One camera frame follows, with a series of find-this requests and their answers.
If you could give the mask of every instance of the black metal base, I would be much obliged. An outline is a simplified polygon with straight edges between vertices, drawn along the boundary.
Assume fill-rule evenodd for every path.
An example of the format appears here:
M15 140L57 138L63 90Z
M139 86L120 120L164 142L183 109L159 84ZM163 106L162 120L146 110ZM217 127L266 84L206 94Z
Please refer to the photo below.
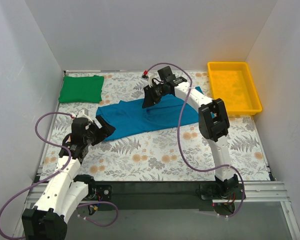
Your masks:
M98 193L104 201L114 203L120 210L168 210L199 209L213 211L213 201L219 195L204 195L204 190L216 185L215 181L152 181L95 182ZM241 184L235 190L237 199L242 197ZM89 201L98 201L95 196ZM102 205L98 211L113 210L112 206Z

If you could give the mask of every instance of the table surface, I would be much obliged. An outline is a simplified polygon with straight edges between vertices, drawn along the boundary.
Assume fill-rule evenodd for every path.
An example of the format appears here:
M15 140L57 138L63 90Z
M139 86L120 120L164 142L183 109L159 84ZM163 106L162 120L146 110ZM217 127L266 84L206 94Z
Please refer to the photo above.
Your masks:
M193 85L210 96L206 72L190 71ZM97 103L60 103L59 112L77 113L89 110L94 119L98 106L117 104L144 97L147 82L140 79L141 72L71 73L71 77L104 76L102 101ZM251 116L229 116L228 147L232 164L245 181L269 181L262 145ZM71 132L71 118L55 118L50 141L60 144ZM199 169L214 167L211 149L199 132L198 123L180 128L181 145L186 159ZM49 145L43 153L40 179L53 173L60 149ZM177 128L144 132L113 141L104 141L89 148L79 174L89 174L96 181L214 181L214 172L201 173L188 168L181 159L177 145Z

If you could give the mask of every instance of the gray floor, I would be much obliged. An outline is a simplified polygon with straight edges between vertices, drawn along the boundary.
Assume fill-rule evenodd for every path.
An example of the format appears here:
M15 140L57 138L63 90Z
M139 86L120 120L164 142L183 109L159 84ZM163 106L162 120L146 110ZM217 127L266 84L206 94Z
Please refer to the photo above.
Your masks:
M114 211L100 211L92 218L106 223ZM66 240L290 240L292 239L279 202L245 202L229 220L197 210L121 210L110 227L98 227L72 215Z

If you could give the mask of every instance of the black bracket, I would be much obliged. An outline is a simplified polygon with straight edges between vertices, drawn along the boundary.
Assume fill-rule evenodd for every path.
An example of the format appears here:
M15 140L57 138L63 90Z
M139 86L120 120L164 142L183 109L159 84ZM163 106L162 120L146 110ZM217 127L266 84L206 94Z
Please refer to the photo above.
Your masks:
M224 101L220 98L199 107L199 130L205 139L215 142L222 136L228 135L230 127Z
M63 217L53 212L53 209L49 211L25 209L21 217L25 239L64 240L68 227Z
M217 182L201 182L199 186L199 193L203 200L218 200L222 197L230 197L235 194L237 200L242 198L243 186L241 183L237 187L232 188L228 192L224 192L221 186Z
M88 185L88 195L90 201L99 201L99 196L102 201L111 200L112 186L109 184L97 184L94 177L88 174L80 174L75 176L74 182L82 182Z
M175 96L175 87L178 86L180 83L187 81L182 76L176 77L176 75L172 73L172 70L169 66L166 66L158 70L158 74L161 79L161 83L156 84L155 82L153 82L152 87L147 85L143 88L144 90L144 101L142 104L143 109L158 104L161 98L167 94L172 94Z
M101 143L116 130L100 115L96 116L96 119L101 124L101 128L97 126L95 121L89 121L85 117L75 118L71 124L71 133L66 135L62 141L62 146L67 147L71 151L71 157L78 159L80 163L88 154L90 145L94 146ZM59 152L60 158L68 155L68 152L63 148Z

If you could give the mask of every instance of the metal frame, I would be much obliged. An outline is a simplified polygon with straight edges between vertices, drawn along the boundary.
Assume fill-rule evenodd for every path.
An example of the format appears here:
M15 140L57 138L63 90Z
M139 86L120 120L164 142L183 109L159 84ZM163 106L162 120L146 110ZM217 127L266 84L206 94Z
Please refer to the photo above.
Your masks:
M65 76L69 75L70 73L110 73L110 72L140 72L140 71L125 71L125 70L120 70L120 71L101 71L101 70L94 70L94 71L66 71ZM55 110L57 111L59 109L59 103L57 104ZM56 115L53 116L50 129L48 132L47 139L50 139L52 135L52 130L54 128L55 124L55 119ZM252 118L253 124L255 129L256 124L254 119ZM256 131L257 138L259 142L261 143L260 136L258 134L258 131ZM261 151L264 156L264 161L269 168L269 163L266 158L264 149L261 146ZM44 146L44 150L42 153L41 161L40 161L40 166L38 168L37 176L36 178L38 179L42 173L42 167L43 167L43 162L45 155L47 153L47 148L48 145L46 144ZM34 187L28 194L27 199L25 201L24 208L30 208L33 203L35 203L41 194L43 193L44 189L46 188L47 183L43 183L39 186ZM244 200L245 202L280 202L282 206L282 211L284 213L291 237L293 240L300 240L300 230L298 228L298 224L295 219L295 215L293 213L292 207L291 207L291 202L289 195L287 193L287 190L285 188L285 184L283 181L245 181L244 182L244 187L245 187L245 194L246 194L246 199ZM213 200L214 203L220 203L223 200ZM17 223L17 226L15 228L14 237L21 237L23 234L23 225L21 221L21 217Z

